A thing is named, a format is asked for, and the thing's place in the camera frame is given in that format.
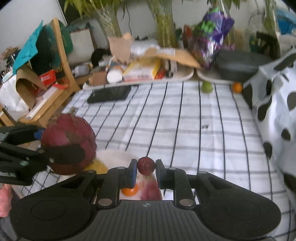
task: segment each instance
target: purple plastic bag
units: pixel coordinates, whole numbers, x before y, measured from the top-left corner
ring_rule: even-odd
[[[211,67],[233,25],[234,20],[226,18],[217,7],[209,9],[202,21],[194,28],[188,50],[203,67],[207,69]]]

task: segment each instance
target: orange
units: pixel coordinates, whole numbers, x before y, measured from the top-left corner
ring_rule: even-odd
[[[231,89],[234,93],[241,93],[242,92],[242,84],[235,82],[232,86]]]
[[[130,188],[121,189],[121,192],[128,197],[136,195],[138,191],[139,191],[139,186],[137,184],[132,189],[130,189]]]

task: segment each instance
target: checkered tablecloth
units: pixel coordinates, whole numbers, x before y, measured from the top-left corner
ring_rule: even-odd
[[[122,149],[135,156],[161,159],[188,174],[207,171],[274,201],[282,220],[276,240],[293,240],[295,212],[272,163],[267,161],[252,113],[228,85],[211,94],[198,81],[133,86],[125,101],[87,104],[91,91],[80,91],[64,112],[77,107],[88,121],[98,149]],[[24,195],[53,185],[59,176],[41,172]],[[165,199],[173,199],[166,190]]]

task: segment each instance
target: teal cloth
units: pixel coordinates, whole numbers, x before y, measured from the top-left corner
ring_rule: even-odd
[[[27,63],[31,58],[33,58],[36,54],[38,54],[38,50],[36,48],[36,41],[39,37],[41,29],[43,27],[43,20],[39,24],[38,28],[31,34],[24,47],[21,49],[15,63],[13,65],[13,74],[16,74],[17,70],[22,67],[25,63]]]

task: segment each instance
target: black fluffy object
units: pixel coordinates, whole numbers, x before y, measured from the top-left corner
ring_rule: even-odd
[[[91,55],[91,63],[93,67],[97,67],[104,55],[111,55],[110,49],[98,48]]]

